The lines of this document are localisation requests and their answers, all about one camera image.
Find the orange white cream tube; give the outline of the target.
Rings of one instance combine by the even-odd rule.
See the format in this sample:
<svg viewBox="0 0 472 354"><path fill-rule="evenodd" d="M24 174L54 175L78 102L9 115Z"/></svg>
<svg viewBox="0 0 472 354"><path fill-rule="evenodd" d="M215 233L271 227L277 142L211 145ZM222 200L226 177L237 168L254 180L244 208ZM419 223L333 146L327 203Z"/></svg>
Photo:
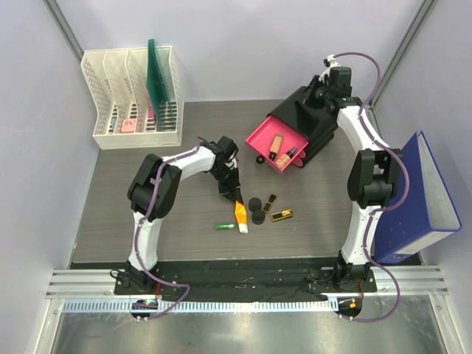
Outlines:
<svg viewBox="0 0 472 354"><path fill-rule="evenodd" d="M237 221L239 233L248 234L249 228L246 207L239 201L235 202L235 218Z"/></svg>

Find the black pink drawer organizer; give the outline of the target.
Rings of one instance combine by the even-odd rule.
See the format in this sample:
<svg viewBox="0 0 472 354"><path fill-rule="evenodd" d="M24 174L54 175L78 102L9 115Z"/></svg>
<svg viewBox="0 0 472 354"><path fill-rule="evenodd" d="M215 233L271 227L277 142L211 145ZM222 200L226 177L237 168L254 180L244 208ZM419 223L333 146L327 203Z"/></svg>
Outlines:
<svg viewBox="0 0 472 354"><path fill-rule="evenodd" d="M300 86L267 114L267 117L273 115L308 140L305 165L333 139L339 127L336 116L333 117L323 108L311 108L302 104L306 91L307 86Z"/></svg>

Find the round foundation bottle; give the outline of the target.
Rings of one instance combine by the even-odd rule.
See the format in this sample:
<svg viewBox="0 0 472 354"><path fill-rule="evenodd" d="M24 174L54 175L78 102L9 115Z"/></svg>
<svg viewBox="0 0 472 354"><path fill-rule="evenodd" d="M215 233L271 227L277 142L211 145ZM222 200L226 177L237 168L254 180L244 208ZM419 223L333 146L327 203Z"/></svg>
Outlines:
<svg viewBox="0 0 472 354"><path fill-rule="evenodd" d="M275 165L278 166L279 169L283 170L292 160L294 155L297 152L297 147L291 148L286 153L282 154L276 161Z"/></svg>

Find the pink drawer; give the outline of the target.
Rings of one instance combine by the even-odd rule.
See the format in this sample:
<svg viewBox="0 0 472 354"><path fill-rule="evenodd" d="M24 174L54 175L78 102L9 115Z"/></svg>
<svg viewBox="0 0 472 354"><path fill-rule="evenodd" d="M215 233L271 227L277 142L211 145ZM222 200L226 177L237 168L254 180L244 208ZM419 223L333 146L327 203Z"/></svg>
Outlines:
<svg viewBox="0 0 472 354"><path fill-rule="evenodd" d="M302 167L308 140L273 115L269 115L246 139L246 144L277 172L289 165Z"/></svg>
<svg viewBox="0 0 472 354"><path fill-rule="evenodd" d="M303 168L305 166L305 157L306 157L306 152L302 150L296 158L293 160L293 164L298 167L298 168Z"/></svg>

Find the beige foundation tube black cap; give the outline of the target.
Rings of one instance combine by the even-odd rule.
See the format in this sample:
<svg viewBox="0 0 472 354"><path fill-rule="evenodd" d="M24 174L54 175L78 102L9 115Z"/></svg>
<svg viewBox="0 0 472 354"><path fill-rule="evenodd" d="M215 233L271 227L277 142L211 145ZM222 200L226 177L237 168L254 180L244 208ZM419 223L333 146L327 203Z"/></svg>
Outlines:
<svg viewBox="0 0 472 354"><path fill-rule="evenodd" d="M281 147L283 145L284 136L282 134L276 133L272 140L272 143L269 148L268 158L271 161L274 161L277 155L280 153Z"/></svg>

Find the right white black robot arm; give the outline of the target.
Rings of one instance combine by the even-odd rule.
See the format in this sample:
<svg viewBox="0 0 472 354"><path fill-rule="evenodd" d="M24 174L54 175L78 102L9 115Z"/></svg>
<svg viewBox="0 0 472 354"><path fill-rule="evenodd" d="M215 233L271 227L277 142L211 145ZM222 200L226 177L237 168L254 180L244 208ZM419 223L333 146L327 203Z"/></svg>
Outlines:
<svg viewBox="0 0 472 354"><path fill-rule="evenodd" d="M369 280L375 230L384 209L397 195L402 155L379 137L362 102L352 96L351 68L335 61L325 65L326 70L313 78L302 102L328 113L356 153L347 179L347 194L353 204L347 239L326 278L334 288L350 291Z"/></svg>

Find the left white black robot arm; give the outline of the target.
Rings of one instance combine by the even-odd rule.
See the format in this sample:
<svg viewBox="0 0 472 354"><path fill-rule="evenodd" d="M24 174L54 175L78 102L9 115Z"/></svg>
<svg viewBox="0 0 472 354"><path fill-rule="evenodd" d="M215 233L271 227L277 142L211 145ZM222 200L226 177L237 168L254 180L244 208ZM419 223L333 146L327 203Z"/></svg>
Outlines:
<svg viewBox="0 0 472 354"><path fill-rule="evenodd" d="M158 263L160 229L184 179L198 173L210 173L218 183L219 194L235 205L239 232L249 232L240 191L237 152L236 143L222 136L217 142L202 139L193 149L178 155L159 157L149 154L145 157L127 194L134 227L125 273L128 284L139 293L149 294L156 288L158 279L153 271Z"/></svg>

